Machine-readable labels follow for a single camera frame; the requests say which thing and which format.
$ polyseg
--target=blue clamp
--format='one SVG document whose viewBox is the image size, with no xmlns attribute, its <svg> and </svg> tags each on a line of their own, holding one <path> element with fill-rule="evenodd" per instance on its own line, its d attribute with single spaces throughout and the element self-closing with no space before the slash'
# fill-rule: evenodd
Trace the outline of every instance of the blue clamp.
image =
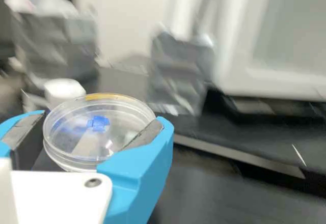
<svg viewBox="0 0 326 224">
<path fill-rule="evenodd" d="M 164 188 L 173 154 L 173 125 L 157 117 L 163 130 L 147 145 L 121 151 L 97 166 L 110 177 L 113 195 L 104 223 L 144 224 Z"/>
</svg>

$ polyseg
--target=clear plastic petri dish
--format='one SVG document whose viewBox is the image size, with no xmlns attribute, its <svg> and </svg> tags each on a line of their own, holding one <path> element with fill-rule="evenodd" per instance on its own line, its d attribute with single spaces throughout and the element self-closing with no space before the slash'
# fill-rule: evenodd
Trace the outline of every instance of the clear plastic petri dish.
<svg viewBox="0 0 326 224">
<path fill-rule="evenodd" d="M 54 108 L 43 124 L 46 153 L 72 172 L 96 166 L 121 150 L 155 119 L 143 102 L 120 94 L 89 94 Z"/>
</svg>

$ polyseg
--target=lab equipment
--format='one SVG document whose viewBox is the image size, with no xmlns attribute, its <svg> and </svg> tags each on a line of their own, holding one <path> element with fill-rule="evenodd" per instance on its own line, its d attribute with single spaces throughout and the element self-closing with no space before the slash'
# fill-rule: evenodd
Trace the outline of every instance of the lab equipment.
<svg viewBox="0 0 326 224">
<path fill-rule="evenodd" d="M 143 102 L 89 94 L 62 103 L 44 121 L 44 149 L 67 171 L 95 171 L 155 119 Z"/>
<path fill-rule="evenodd" d="M 68 0 L 5 0 L 11 10 L 16 57 L 39 88 L 54 78 L 95 72 L 96 24 Z"/>
<path fill-rule="evenodd" d="M 28 116 L 29 114 L 13 117 L 0 125 L 0 157 L 10 156 L 10 147 L 2 142 L 3 136 L 9 133 L 22 118 Z M 59 204 L 51 204 L 52 208 L 44 208 L 44 206 L 47 205 L 47 201 L 56 201 L 58 203 L 58 196 L 62 196 L 61 194 L 65 196 L 64 198 L 67 199 L 68 203 L 72 203 L 71 206 L 74 206 L 73 203 L 76 200 L 80 203 L 80 198 L 76 198 L 76 196 L 80 194 L 79 196 L 82 198 L 85 195 L 89 195 L 91 191 L 85 190 L 85 185 L 93 186 L 94 189 L 100 186 L 100 189 L 96 191 L 98 193 L 96 197 L 90 199 L 92 204 L 90 209 L 88 210 L 87 208 L 88 202 L 83 206 L 83 213 L 77 218 L 81 220 L 80 223 L 90 223 L 87 214 L 91 214 L 94 217 L 93 223 L 146 223 L 163 190 L 171 167 L 173 130 L 173 125 L 164 118 L 158 117 L 154 119 L 152 123 L 125 146 L 124 150 L 116 152 L 99 164 L 96 168 L 97 173 L 63 174 L 58 172 L 13 171 L 14 198 L 20 203 L 17 205 L 18 219 L 23 218 L 26 223 L 44 223 L 44 218 L 38 218 L 39 216 L 36 213 L 39 210 L 44 210 L 44 213 L 47 215 L 41 215 L 43 217 L 46 216 L 48 218 L 55 215 L 55 220 L 60 219 L 60 216 L 63 217 L 61 220 L 71 220 L 75 211 L 80 211 L 80 209 L 67 212 L 62 211 L 62 206 Z M 19 185 L 19 182 L 27 181 L 27 183 L 30 183 L 34 182 L 33 179 L 37 180 L 37 184 L 33 185 L 31 192 L 26 194 L 33 196 L 34 204 L 31 205 L 31 202 L 29 202 L 29 206 L 32 206 L 32 208 L 28 208 L 25 206 L 26 202 L 23 201 L 24 199 L 26 200 L 24 198 L 26 194 L 24 196 L 20 195 L 24 191 L 22 191 L 22 186 Z M 73 182 L 73 184 L 62 184 L 66 181 Z M 53 194 L 46 195 L 43 187 L 37 187 L 39 186 L 38 184 L 53 186 L 53 188 L 47 188 Z M 26 215 L 23 208 L 30 211 L 29 215 Z"/>
</svg>

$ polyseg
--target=white bottle cap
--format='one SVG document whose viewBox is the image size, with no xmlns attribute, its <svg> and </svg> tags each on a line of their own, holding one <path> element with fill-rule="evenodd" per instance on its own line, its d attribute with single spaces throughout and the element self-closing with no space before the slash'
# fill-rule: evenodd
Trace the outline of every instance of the white bottle cap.
<svg viewBox="0 0 326 224">
<path fill-rule="evenodd" d="M 45 99 L 48 107 L 53 109 L 64 101 L 86 94 L 80 83 L 73 79 L 53 79 L 44 84 Z"/>
</svg>

